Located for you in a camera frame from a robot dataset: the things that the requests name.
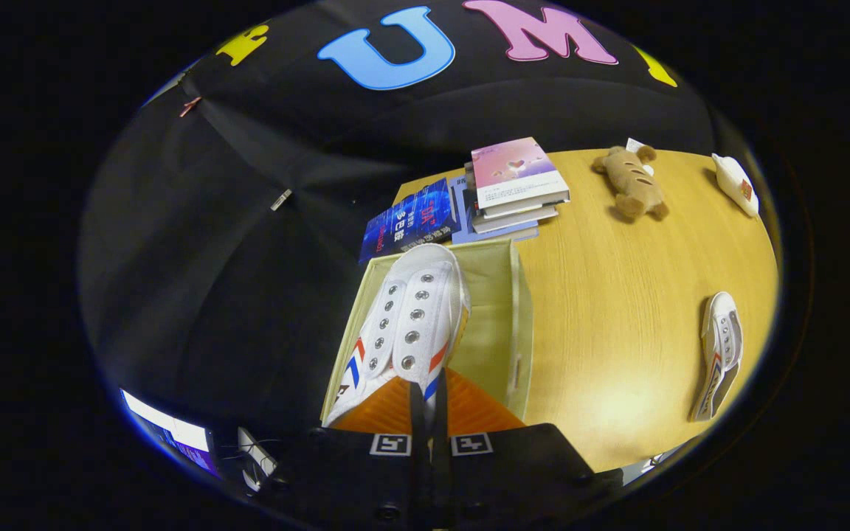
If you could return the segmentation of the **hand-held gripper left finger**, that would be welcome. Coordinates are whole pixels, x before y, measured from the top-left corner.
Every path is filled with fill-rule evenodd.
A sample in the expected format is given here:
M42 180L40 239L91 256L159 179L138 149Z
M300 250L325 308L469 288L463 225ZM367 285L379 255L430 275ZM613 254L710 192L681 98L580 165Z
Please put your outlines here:
M303 530L429 530L432 467L425 402L411 383L408 434L317 428L270 477L270 513Z

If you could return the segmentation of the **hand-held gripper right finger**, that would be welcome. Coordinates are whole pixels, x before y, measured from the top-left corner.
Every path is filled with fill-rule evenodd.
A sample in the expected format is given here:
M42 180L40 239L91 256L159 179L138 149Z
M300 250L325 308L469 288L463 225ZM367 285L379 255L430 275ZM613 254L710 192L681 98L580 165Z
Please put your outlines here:
M623 487L623 471L594 473L553 424L452 436L448 375L436 391L429 528L562 530Z

